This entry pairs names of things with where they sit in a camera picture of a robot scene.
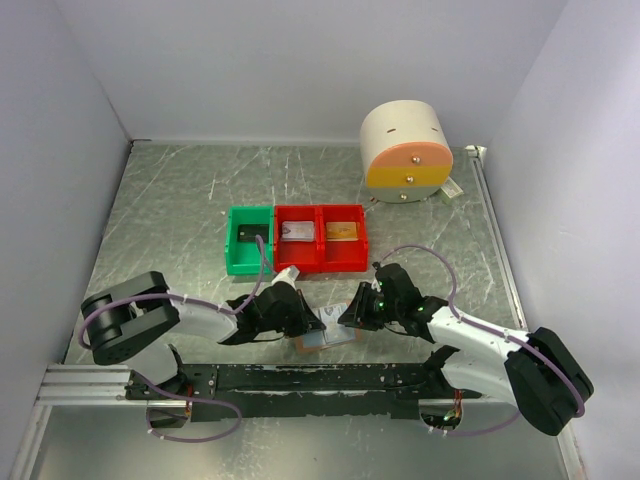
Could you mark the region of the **brown leather card holder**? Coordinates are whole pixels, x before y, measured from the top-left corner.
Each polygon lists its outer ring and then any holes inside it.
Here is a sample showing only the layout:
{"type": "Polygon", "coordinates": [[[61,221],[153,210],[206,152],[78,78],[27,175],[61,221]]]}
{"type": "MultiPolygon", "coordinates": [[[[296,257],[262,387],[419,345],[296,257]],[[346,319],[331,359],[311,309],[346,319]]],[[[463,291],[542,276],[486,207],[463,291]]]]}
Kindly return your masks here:
{"type": "MultiPolygon", "coordinates": [[[[312,310],[318,317],[319,308],[312,310]]],[[[296,337],[294,341],[298,352],[310,353],[358,342],[361,337],[359,330],[339,325],[329,329],[326,328],[324,332],[317,331],[296,337]]]]}

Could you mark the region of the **red plastic bin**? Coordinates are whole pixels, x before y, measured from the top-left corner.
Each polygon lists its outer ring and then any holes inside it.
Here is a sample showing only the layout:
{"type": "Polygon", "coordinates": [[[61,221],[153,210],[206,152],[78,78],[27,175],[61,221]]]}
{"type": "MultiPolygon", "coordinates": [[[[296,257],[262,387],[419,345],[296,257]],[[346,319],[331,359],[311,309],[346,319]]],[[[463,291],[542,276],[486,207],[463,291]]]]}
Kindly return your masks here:
{"type": "Polygon", "coordinates": [[[369,241],[363,207],[359,204],[319,206],[321,271],[324,273],[364,272],[368,268],[369,241]],[[328,224],[353,223],[352,239],[330,237],[328,224]]]}
{"type": "Polygon", "coordinates": [[[276,205],[274,266],[296,266],[302,273],[319,273],[324,253],[317,205],[276,205]]]}

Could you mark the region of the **green plastic bin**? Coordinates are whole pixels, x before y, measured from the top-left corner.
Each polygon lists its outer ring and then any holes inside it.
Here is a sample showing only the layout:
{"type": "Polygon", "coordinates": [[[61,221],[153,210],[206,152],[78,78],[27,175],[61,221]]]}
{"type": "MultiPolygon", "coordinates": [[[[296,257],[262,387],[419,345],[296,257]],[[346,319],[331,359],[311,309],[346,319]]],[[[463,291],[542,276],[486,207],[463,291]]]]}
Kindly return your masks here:
{"type": "Polygon", "coordinates": [[[230,276],[258,275],[262,256],[256,237],[264,243],[264,253],[273,261],[273,206],[232,206],[228,212],[225,263],[230,276]]]}

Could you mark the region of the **white round drawer cabinet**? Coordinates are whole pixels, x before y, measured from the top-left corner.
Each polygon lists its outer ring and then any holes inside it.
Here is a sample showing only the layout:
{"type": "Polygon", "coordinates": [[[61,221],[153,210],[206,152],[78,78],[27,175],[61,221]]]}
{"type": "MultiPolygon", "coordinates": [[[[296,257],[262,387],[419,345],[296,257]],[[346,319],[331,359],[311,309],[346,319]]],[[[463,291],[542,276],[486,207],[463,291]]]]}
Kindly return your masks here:
{"type": "Polygon", "coordinates": [[[421,201],[448,179],[453,154],[432,106],[395,100],[371,110],[360,129],[364,183],[385,203],[421,201]]]}

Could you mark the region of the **white diamond print card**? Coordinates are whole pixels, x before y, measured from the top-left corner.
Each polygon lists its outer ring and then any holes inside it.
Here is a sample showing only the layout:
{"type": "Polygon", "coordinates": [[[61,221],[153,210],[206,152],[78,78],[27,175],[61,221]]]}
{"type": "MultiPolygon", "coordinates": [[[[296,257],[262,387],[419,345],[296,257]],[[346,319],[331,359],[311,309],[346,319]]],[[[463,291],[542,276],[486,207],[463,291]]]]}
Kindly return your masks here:
{"type": "Polygon", "coordinates": [[[319,318],[327,329],[333,328],[334,326],[339,326],[338,320],[346,309],[346,303],[337,303],[320,307],[318,309],[319,318]]]}

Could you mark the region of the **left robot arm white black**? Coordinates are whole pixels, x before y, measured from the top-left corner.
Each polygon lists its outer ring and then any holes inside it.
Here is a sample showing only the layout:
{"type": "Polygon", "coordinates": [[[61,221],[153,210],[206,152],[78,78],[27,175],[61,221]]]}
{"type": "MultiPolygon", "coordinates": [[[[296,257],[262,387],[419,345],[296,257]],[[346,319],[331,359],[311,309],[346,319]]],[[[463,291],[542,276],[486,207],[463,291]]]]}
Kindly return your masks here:
{"type": "Polygon", "coordinates": [[[237,346],[256,343],[266,332],[297,338],[324,331],[296,288],[297,276],[289,267],[264,290],[255,286],[217,305],[172,292],[162,273],[150,271],[85,299],[77,341],[95,364],[123,364],[162,398],[173,399],[186,390],[188,377],[177,349],[162,340],[169,332],[237,346]]]}

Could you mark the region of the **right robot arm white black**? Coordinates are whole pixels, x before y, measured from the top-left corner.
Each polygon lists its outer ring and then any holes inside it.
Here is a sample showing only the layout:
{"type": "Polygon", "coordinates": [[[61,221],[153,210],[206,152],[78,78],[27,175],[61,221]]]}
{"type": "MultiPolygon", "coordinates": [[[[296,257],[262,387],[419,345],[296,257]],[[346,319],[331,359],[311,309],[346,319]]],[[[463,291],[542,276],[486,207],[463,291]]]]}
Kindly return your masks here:
{"type": "Polygon", "coordinates": [[[405,334],[437,345],[414,381],[398,381],[401,393],[439,398],[471,391],[516,407],[536,430],[558,435],[583,412],[594,387],[558,337],[500,328],[456,310],[449,301],[424,296],[398,264],[377,266],[339,317],[339,324],[377,331],[391,323],[405,334]]]}

